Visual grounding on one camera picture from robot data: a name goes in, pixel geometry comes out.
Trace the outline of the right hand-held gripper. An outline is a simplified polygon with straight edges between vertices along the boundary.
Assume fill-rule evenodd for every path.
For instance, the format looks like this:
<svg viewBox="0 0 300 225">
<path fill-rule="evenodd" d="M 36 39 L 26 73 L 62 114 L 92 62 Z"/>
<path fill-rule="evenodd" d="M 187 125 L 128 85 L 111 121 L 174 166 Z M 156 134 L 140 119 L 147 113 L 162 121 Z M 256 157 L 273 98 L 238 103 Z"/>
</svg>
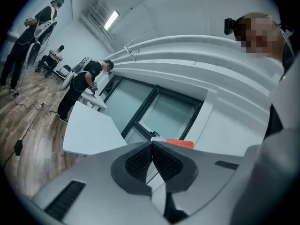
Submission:
<svg viewBox="0 0 300 225">
<path fill-rule="evenodd" d="M 292 225 L 300 217 L 300 132 L 283 129 L 261 144 L 233 225 Z"/>
</svg>

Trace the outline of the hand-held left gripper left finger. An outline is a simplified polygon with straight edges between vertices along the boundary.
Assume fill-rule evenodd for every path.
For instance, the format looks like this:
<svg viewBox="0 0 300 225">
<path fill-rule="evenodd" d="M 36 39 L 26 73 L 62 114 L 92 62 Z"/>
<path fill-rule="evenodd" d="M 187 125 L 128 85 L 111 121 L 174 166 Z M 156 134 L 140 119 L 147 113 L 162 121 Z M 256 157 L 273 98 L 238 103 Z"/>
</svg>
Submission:
<svg viewBox="0 0 300 225">
<path fill-rule="evenodd" d="M 146 184 L 147 172 L 152 163 L 152 142 L 117 157 L 111 165 L 111 176 L 120 188 L 132 195 L 151 195 Z"/>
</svg>

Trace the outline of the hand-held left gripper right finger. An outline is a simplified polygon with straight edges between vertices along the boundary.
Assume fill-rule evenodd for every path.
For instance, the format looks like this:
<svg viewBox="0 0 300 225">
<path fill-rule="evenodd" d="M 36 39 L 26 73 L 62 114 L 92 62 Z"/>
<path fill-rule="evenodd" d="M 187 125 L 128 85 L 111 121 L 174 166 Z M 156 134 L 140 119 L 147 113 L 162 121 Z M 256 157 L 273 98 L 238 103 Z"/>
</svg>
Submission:
<svg viewBox="0 0 300 225">
<path fill-rule="evenodd" d="M 166 147 L 162 142 L 152 143 L 152 161 L 166 184 L 167 193 L 186 191 L 198 175 L 196 163 Z"/>
</svg>

